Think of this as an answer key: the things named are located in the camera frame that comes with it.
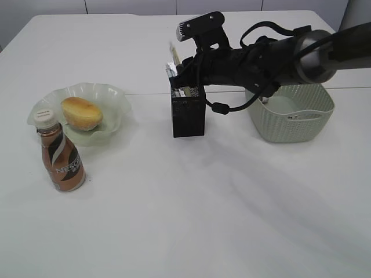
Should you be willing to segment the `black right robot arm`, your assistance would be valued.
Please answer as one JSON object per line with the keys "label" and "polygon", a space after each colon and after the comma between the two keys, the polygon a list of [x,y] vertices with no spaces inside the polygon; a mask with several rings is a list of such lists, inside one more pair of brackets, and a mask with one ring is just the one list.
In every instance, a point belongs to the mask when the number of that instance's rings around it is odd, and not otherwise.
{"label": "black right robot arm", "polygon": [[370,23],[334,34],[307,25],[287,30],[271,21],[249,28],[268,27],[286,38],[261,36],[239,49],[198,50],[177,67],[169,79],[173,88],[197,85],[243,87],[271,97],[281,86],[324,83],[336,71],[370,67]]}

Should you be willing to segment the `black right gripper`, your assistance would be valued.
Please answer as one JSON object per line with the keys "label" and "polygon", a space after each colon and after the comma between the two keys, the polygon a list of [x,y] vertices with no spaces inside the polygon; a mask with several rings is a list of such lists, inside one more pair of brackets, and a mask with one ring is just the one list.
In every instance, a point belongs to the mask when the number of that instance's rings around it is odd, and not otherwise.
{"label": "black right gripper", "polygon": [[[297,40],[260,37],[245,48],[211,50],[203,53],[200,69],[201,85],[244,87],[256,94],[284,62],[294,56]],[[175,87],[196,87],[197,56],[183,60],[175,76]],[[262,94],[274,94],[281,86],[301,84],[294,62],[286,66],[264,89]]]}

